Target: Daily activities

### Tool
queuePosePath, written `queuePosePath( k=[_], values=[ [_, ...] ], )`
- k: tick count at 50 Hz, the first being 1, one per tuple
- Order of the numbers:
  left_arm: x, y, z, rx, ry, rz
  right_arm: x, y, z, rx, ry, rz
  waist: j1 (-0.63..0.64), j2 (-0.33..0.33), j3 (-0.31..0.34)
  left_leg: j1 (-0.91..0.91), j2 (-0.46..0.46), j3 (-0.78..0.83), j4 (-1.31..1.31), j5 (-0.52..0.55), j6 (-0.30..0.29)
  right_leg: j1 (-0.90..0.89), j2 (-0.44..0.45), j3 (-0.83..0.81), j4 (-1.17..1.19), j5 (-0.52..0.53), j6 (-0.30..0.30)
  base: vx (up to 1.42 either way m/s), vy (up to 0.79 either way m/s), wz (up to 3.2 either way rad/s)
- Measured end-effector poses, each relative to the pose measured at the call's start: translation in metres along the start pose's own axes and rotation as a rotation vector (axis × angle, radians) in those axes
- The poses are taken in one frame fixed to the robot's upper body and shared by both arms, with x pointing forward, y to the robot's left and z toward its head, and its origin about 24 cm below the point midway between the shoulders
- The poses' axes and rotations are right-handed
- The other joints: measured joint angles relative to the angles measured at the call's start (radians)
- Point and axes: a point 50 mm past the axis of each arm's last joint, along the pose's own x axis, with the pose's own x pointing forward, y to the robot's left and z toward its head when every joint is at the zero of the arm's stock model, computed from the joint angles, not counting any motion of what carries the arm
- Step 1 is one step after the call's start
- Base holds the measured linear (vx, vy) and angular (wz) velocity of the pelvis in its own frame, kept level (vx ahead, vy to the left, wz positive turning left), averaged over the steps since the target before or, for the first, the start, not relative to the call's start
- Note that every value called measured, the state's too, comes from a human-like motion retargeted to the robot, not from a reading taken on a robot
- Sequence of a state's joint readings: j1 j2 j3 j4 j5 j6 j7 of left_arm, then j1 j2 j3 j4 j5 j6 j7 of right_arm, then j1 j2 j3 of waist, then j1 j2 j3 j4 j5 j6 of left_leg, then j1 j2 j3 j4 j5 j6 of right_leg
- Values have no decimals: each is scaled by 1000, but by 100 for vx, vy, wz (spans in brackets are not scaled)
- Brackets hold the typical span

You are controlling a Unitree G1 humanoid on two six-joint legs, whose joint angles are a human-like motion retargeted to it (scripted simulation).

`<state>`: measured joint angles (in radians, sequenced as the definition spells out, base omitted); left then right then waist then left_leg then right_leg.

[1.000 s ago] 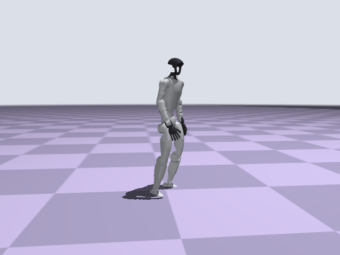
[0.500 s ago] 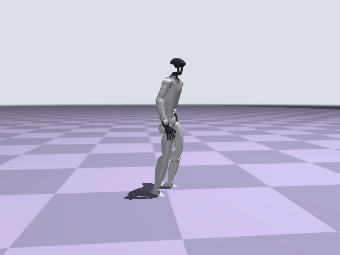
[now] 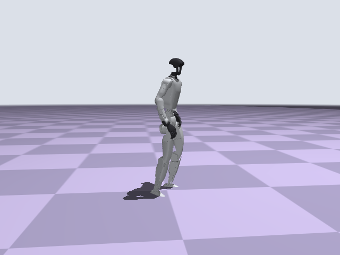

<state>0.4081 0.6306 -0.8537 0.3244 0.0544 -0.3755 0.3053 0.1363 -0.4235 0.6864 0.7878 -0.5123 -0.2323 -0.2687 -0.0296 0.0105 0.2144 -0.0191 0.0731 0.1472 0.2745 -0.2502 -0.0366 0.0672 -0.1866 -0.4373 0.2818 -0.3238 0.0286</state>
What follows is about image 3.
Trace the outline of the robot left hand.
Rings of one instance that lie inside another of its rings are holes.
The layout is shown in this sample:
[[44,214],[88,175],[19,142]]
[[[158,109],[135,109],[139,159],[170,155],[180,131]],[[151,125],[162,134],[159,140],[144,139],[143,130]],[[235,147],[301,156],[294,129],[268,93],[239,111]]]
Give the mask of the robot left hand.
[[174,113],[174,116],[175,116],[175,118],[176,118],[176,121],[177,122],[179,122],[179,126],[178,127],[180,127],[181,126],[181,118],[179,117],[179,115],[178,115],[178,113],[177,113],[177,111],[173,111],[173,113]]

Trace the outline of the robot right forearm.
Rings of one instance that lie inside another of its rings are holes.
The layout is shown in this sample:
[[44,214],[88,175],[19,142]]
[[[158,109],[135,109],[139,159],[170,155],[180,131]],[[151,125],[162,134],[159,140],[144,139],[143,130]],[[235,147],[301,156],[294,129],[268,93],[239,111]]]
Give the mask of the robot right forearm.
[[158,114],[159,114],[159,118],[162,121],[165,121],[166,124],[169,122],[169,120],[167,119],[166,117],[166,114],[165,114],[165,111],[164,111],[164,101],[162,98],[159,98],[157,100],[157,111],[158,111]]

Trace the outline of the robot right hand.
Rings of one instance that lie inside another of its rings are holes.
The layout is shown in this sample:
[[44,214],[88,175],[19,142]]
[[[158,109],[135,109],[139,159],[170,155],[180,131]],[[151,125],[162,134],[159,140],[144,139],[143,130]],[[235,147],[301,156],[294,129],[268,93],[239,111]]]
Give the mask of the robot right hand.
[[162,123],[163,123],[164,126],[167,127],[168,131],[170,132],[170,134],[171,134],[171,139],[175,138],[176,135],[177,135],[176,128],[175,128],[174,126],[172,126],[172,125],[170,124],[170,122],[168,122],[168,123],[166,124],[165,121],[162,121]]

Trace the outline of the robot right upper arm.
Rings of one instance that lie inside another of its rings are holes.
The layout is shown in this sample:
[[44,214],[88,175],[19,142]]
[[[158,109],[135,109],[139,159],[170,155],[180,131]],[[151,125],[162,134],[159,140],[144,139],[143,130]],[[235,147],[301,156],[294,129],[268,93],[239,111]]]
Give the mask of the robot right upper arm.
[[155,98],[155,104],[157,105],[157,100],[159,98],[162,98],[162,96],[164,96],[168,90],[168,88],[170,88],[172,86],[172,82],[173,80],[171,79],[164,79],[161,83],[161,87],[160,90]]

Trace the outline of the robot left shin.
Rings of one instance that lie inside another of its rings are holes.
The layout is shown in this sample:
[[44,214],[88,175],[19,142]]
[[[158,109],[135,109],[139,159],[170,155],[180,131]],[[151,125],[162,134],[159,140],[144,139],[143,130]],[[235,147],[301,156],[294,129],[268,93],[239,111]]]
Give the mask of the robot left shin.
[[181,161],[181,158],[178,161],[172,161],[171,160],[171,162],[169,163],[169,169],[168,169],[168,171],[169,171],[168,184],[169,185],[172,185],[172,182],[173,182],[174,177],[175,177],[175,175],[177,173],[180,161]]

